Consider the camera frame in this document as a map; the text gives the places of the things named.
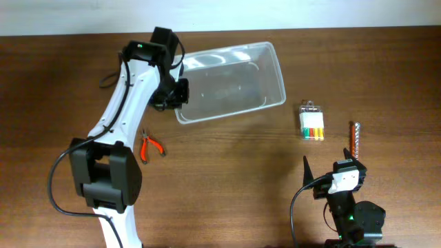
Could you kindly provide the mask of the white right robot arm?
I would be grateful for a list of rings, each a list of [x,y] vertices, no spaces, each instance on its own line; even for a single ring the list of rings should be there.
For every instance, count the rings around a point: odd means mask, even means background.
[[[327,200],[337,239],[325,241],[325,247],[375,247],[382,239],[386,211],[370,201],[356,202],[353,196],[365,182],[367,168],[348,149],[345,159],[333,164],[333,171],[313,186],[313,197]]]

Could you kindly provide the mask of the clear plastic container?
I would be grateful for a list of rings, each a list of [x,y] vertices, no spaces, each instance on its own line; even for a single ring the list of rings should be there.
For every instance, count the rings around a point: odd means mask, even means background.
[[[188,103],[175,110],[182,125],[263,110],[287,98],[268,41],[186,54],[182,77],[189,81]]]

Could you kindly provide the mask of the clear pack of coloured plugs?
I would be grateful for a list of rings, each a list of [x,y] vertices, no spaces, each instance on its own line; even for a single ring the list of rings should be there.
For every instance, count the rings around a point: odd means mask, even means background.
[[[302,101],[299,107],[300,132],[305,140],[325,139],[324,115],[321,106],[313,101]]]

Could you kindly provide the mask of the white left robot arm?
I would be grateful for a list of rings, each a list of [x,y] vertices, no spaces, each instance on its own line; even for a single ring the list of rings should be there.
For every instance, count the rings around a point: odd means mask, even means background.
[[[268,42],[193,53],[170,29],[149,42],[129,42],[119,53],[116,89],[86,139],[72,141],[76,192],[99,218],[108,247],[141,247],[134,204],[143,176],[133,147],[144,111],[173,110],[182,124],[281,105],[286,94],[276,53]]]

